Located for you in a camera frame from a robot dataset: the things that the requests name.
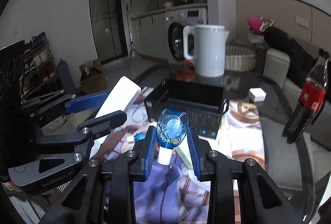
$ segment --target black jacket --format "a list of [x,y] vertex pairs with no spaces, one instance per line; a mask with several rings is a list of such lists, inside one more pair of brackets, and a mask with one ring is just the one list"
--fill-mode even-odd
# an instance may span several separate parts
[[[316,64],[317,59],[309,55],[294,39],[289,39],[287,33],[276,27],[269,27],[264,31],[264,39],[270,47],[285,52],[290,57],[290,66],[287,78],[300,88],[303,88],[309,71]],[[328,78],[330,82],[331,64],[328,65]],[[331,101],[331,87],[328,87],[326,99]]]

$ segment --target wall switch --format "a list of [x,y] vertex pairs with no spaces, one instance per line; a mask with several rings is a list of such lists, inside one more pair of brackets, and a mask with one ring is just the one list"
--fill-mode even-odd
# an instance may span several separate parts
[[16,25],[13,29],[13,35],[16,35],[19,32],[19,27]]
[[295,23],[308,29],[308,20],[304,17],[296,15]]

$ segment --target faucet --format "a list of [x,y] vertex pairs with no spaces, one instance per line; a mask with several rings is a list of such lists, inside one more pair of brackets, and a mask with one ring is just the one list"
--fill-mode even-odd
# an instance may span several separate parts
[[151,7],[151,9],[152,9],[151,4],[152,4],[153,1],[156,1],[157,7],[158,7],[158,0],[150,0],[150,2],[149,2],[149,6]]

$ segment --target washing machine door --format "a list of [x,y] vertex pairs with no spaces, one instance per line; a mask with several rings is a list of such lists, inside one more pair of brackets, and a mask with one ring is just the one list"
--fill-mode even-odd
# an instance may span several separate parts
[[[168,45],[173,58],[178,61],[184,61],[184,40],[183,30],[184,25],[173,22],[168,29]],[[193,55],[194,53],[194,38],[192,35],[188,36],[188,53]]]

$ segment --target shoe rack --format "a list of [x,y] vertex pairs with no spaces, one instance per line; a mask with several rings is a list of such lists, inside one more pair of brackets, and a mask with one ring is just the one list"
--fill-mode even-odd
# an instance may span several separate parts
[[48,42],[34,46],[26,44],[23,70],[21,101],[63,89]]

